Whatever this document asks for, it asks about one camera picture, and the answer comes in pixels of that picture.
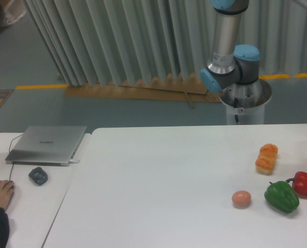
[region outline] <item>blue joint cap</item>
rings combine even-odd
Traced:
[[[235,0],[210,0],[210,2],[215,9],[224,10],[233,5]]]
[[[222,90],[222,88],[218,84],[217,80],[205,68],[201,70],[201,79],[202,79],[205,87],[209,91],[211,91],[213,93],[217,93],[217,92],[220,92]]]
[[[260,52],[253,45],[237,45],[234,50],[234,56],[246,61],[260,60]]]

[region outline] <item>pepper stem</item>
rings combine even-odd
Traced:
[[[294,181],[294,178],[289,178],[288,180],[286,180],[287,183],[289,183],[290,181]]]

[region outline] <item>laptop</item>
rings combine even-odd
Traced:
[[[8,163],[67,166],[87,127],[30,126],[5,159]]]

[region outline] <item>toy food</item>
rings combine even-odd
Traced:
[[[286,180],[286,182],[292,181],[292,187],[294,191],[300,195],[307,196],[307,173],[297,172],[294,178]]]
[[[248,191],[237,191],[232,196],[232,201],[236,207],[246,207],[251,200],[251,194]]]
[[[256,170],[260,173],[271,174],[277,160],[278,147],[273,144],[264,145],[256,160]]]
[[[297,209],[299,199],[289,183],[278,181],[271,183],[264,193],[266,201],[284,213],[291,213]]]

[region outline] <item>yellow floor stripe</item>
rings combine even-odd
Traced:
[[[53,89],[53,88],[66,88],[66,84],[47,84],[47,85],[25,85],[17,86],[16,89]]]
[[[299,73],[294,76],[294,78],[307,78],[307,73]]]
[[[276,74],[276,75],[261,75],[260,79],[290,79],[291,76],[288,74]]]

